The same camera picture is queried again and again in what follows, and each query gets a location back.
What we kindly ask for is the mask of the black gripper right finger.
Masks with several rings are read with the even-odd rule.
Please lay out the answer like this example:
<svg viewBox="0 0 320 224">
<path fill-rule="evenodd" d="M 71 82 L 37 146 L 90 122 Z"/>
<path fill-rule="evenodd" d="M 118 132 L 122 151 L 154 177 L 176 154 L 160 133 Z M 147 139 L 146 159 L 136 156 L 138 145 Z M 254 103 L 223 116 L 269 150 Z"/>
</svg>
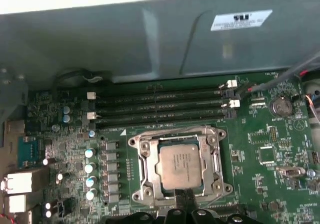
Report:
<svg viewBox="0 0 320 224">
<path fill-rule="evenodd" d="M 199 223 L 199 224 L 208 224 L 208 223 L 242 223 L 242 224 L 254 224 L 258 221 L 243 215 L 240 213 L 235 213 L 229 215 L 225 220 L 221 219 L 220 216 L 213 210 L 199 208 L 196 203 L 195 195 L 192 189 L 186 189 L 186 213 L 189 217 L 189 223 Z"/>
</svg>

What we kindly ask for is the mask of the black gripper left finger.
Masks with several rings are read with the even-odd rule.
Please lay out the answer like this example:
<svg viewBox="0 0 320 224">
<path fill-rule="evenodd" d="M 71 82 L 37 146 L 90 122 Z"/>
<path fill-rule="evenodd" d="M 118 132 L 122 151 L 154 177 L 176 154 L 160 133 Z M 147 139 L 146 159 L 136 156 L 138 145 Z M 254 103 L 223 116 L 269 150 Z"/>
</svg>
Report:
<svg viewBox="0 0 320 224">
<path fill-rule="evenodd" d="M 107 218 L 105 223 L 186 223 L 188 189 L 175 189 L 175 208 L 161 209 L 156 216 L 147 212 L 136 212 L 123 218 Z"/>
</svg>

